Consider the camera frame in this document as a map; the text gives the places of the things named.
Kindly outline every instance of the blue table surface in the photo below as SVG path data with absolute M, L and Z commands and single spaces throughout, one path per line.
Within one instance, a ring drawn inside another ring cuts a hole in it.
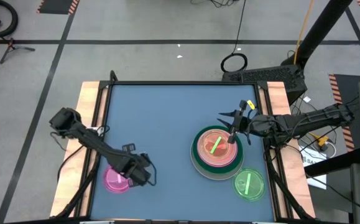
M 238 109 L 241 100 L 257 105 L 252 85 L 114 85 L 107 119 L 111 130 L 105 141 L 116 149 L 134 143 L 135 152 L 148 153 L 157 168 L 157 185 L 113 194 L 103 185 L 109 165 L 102 158 L 91 218 L 274 221 L 261 138 L 251 136 L 249 146 L 246 137 L 239 135 L 243 166 L 258 170 L 265 181 L 265 194 L 256 202 L 235 194 L 233 178 L 207 179 L 190 160 L 196 134 L 207 126 L 222 125 L 216 120 L 220 117 L 231 123 L 231 118 L 218 113 Z

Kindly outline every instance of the yellow cable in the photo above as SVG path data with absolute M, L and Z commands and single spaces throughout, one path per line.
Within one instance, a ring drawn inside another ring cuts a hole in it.
M 298 36 L 297 45 L 296 45 L 296 50 L 295 50 L 294 59 L 293 59 L 293 64 L 294 64 L 294 65 L 296 64 L 298 46 L 300 45 L 300 40 L 302 39 L 303 32 L 304 32 L 304 29 L 305 29 L 305 25 L 307 24 L 308 17 L 310 16 L 310 12 L 311 12 L 311 10 L 312 10 L 312 5 L 313 5 L 313 4 L 314 4 L 314 0 L 311 0 L 311 1 L 310 1 L 310 7 L 308 8 L 308 12 L 307 12 L 307 14 L 305 15 L 305 18 L 304 18 L 303 27 L 302 27 L 302 29 L 301 29 L 301 31 L 300 31 L 300 35 Z

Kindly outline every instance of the black pole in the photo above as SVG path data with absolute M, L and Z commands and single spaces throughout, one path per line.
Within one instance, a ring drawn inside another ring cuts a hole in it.
M 330 0 L 298 47 L 296 65 L 305 67 L 316 47 L 326 37 L 337 20 L 341 17 L 353 0 Z M 284 60 L 281 65 L 293 65 L 294 54 Z

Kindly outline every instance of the yellow object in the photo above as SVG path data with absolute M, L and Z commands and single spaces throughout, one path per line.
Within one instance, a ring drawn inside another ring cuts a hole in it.
M 256 108 L 251 100 L 248 100 L 247 103 L 249 104 L 249 106 L 252 110 L 254 110 Z
M 310 13 L 311 13 L 312 5 L 313 5 L 313 4 L 314 4 L 314 0 L 311 0 L 311 1 L 310 1 L 310 7 L 308 8 L 308 12 L 307 12 L 307 14 L 305 15 L 305 18 L 304 18 L 304 22 L 303 22 L 302 29 L 301 29 L 301 31 L 300 31 L 300 34 L 298 35 L 296 50 L 295 50 L 294 59 L 293 59 L 293 64 L 294 64 L 294 65 L 296 64 L 298 46 L 300 45 L 300 40 L 302 39 L 303 32 L 304 32 L 304 29 L 305 29 L 305 25 L 307 24 L 308 17 L 310 16 Z
M 323 136 L 323 137 L 321 137 L 321 136 L 317 136 L 317 135 L 315 135 L 315 134 L 313 134 L 313 133 L 310 133 L 312 136 L 314 136 L 314 138 L 316 138 L 317 140 L 318 140 L 318 145 L 319 145 L 319 147 L 322 147 L 322 146 L 324 146 L 325 145 L 325 142 L 327 142 L 327 140 L 329 140 L 329 137 L 328 136 Z

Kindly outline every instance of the gray concrete floor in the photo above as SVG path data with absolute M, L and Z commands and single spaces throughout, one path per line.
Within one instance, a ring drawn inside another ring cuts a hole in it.
M 60 40 L 68 16 L 36 14 L 39 1 L 10 0 L 20 23 L 13 37 L 18 40 Z M 308 29 L 327 1 L 317 0 Z M 239 38 L 242 40 L 296 40 L 308 1 L 249 0 Z M 350 6 L 360 28 L 360 7 Z M 204 2 L 81 0 L 68 40 L 165 40 L 235 39 L 242 1 L 231 7 L 215 8 Z M 0 9 L 3 22 L 9 20 Z M 348 18 L 343 15 L 326 40 L 358 40 Z M 57 45 L 31 45 L 36 52 L 19 50 L 0 65 L 0 206 L 12 177 L 42 88 L 57 51 Z M 248 68 L 276 66 L 294 45 L 239 45 L 249 59 Z M 6 46 L 0 45 L 0 57 Z M 56 188 L 56 174 L 63 160 L 61 151 L 49 137 L 48 120 L 61 107 L 75 107 L 83 81 L 105 80 L 115 70 L 120 80 L 221 80 L 221 60 L 233 49 L 226 44 L 139 44 L 65 45 L 44 104 L 35 135 L 5 222 L 48 218 Z M 241 62 L 233 59 L 228 69 Z M 322 45 L 305 68 L 307 95 L 311 104 L 322 108 L 334 103 L 329 73 L 360 75 L 360 45 Z M 308 105 L 302 111 L 308 111 Z M 338 154 L 345 153 L 338 131 Z M 348 171 L 329 175 L 328 183 L 349 194 Z M 311 187 L 318 218 L 347 222 L 344 199 L 330 190 Z

